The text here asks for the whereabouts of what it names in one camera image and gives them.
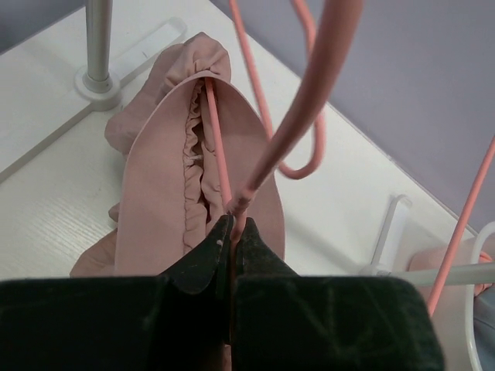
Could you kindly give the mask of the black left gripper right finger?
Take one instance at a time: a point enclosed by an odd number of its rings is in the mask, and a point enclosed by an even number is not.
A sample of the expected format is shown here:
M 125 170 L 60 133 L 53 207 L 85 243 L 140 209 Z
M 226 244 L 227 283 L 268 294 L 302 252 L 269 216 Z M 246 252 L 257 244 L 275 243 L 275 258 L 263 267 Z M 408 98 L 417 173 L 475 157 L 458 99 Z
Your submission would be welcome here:
M 248 219 L 237 245 L 235 370 L 442 370 L 426 304 L 395 277 L 300 276 Z

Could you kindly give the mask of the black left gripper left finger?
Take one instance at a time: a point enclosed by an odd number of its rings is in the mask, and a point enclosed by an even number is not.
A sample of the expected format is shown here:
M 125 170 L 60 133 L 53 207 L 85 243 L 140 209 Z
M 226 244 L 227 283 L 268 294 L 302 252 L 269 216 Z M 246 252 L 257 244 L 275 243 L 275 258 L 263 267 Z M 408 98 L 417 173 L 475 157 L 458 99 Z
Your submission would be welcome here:
M 221 370 L 233 220 L 161 274 L 1 284 L 3 370 Z

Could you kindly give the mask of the dusty pink dress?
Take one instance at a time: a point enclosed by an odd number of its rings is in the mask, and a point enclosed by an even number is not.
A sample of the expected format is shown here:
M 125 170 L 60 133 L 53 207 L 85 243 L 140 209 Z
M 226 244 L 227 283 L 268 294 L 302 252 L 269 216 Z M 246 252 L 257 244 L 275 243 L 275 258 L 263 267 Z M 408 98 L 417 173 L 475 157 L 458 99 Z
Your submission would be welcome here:
M 156 275 L 201 243 L 224 214 L 217 153 L 238 189 L 268 145 L 264 125 L 231 84 L 230 57 L 201 32 L 162 51 L 142 89 L 105 128 L 125 157 L 116 228 L 85 250 L 71 277 Z M 222 146 L 205 82 L 212 80 Z

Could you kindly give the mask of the pink dress hanger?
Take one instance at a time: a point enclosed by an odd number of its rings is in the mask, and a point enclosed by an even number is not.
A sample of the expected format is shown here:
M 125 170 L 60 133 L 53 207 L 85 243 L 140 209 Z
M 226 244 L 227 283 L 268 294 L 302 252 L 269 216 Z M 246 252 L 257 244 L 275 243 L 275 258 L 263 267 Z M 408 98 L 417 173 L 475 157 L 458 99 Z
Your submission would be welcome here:
M 364 8 L 362 1 L 327 1 L 320 23 L 316 25 L 303 1 L 295 1 L 293 6 L 306 34 L 309 63 L 278 130 L 271 137 L 267 149 L 245 184 L 236 192 L 230 190 L 213 81 L 210 78 L 205 80 L 221 197 L 224 210 L 234 217 L 229 252 L 232 274 L 237 272 L 237 244 L 246 225 L 247 209 L 266 179 L 276 169 L 290 179 L 303 179 L 321 164 L 326 139 L 325 124 L 320 112 L 342 69 Z M 303 168 L 290 169 L 282 161 L 309 128 L 314 129 L 315 136 L 312 157 Z

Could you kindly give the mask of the pink denim skirt hanger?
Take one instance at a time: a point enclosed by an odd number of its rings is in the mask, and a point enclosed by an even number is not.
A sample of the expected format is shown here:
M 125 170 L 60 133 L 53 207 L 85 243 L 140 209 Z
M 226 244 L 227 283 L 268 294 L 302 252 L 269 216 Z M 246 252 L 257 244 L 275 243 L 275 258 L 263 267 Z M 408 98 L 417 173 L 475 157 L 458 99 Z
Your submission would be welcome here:
M 275 116 L 282 117 L 282 110 L 289 107 L 290 87 L 295 87 L 296 76 L 290 72 L 282 62 L 270 56 L 270 60 L 261 62 L 261 71 L 258 71 L 254 61 L 254 51 L 251 49 L 250 38 L 245 30 L 241 18 L 241 10 L 236 1 L 229 2 L 229 8 L 244 58 L 247 74 L 251 82 L 254 98 L 261 115 L 261 121 L 269 137 L 273 136 L 274 125 L 271 119 L 269 104 L 275 105 Z M 312 174 L 321 164 L 326 147 L 326 122 L 324 112 L 321 111 L 313 124 L 313 150 L 309 162 L 300 169 L 293 169 L 282 162 L 278 170 L 287 178 L 299 180 Z

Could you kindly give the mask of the blue denim skirt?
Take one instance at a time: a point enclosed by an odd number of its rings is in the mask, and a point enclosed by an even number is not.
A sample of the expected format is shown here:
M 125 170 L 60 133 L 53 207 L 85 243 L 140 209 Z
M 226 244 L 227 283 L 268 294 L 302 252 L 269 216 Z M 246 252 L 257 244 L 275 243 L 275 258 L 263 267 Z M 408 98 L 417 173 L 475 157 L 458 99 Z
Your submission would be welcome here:
M 494 355 L 494 286 L 479 294 L 473 304 L 473 324 L 479 353 Z

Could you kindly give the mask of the coral pink skirt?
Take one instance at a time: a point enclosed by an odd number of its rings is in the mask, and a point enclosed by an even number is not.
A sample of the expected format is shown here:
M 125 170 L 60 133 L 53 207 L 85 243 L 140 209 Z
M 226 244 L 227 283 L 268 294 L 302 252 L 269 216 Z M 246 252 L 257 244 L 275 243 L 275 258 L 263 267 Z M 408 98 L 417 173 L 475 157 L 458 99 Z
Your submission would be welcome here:
M 488 264 L 488 263 L 492 263 L 492 262 L 493 262 L 493 258 L 487 252 L 485 252 L 485 251 L 480 252 L 480 258 L 479 258 L 480 264 Z M 490 288 L 491 286 L 492 286 L 492 283 L 478 284 L 477 289 L 476 289 L 476 295 L 481 294 L 483 291 Z

